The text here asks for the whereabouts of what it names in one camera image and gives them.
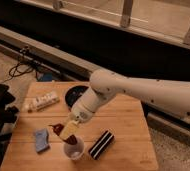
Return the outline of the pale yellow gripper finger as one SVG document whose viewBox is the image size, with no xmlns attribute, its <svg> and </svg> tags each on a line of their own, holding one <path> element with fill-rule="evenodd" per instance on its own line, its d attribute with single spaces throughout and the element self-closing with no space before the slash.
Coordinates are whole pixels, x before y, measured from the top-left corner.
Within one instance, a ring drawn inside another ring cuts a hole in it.
<svg viewBox="0 0 190 171">
<path fill-rule="evenodd" d="M 74 135 L 79 128 L 79 122 L 75 120 L 68 121 L 60 133 L 62 140 L 67 140 L 70 136 Z"/>
</svg>

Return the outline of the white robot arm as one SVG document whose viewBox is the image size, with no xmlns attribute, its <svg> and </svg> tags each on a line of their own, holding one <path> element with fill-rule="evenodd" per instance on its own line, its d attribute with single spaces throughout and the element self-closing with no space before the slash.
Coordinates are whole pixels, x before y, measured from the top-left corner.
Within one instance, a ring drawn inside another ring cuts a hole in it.
<svg viewBox="0 0 190 171">
<path fill-rule="evenodd" d="M 117 94 L 134 97 L 190 124 L 190 82 L 133 78 L 107 69 L 94 71 L 89 88 L 74 103 L 59 137 L 67 140 Z"/>
</svg>

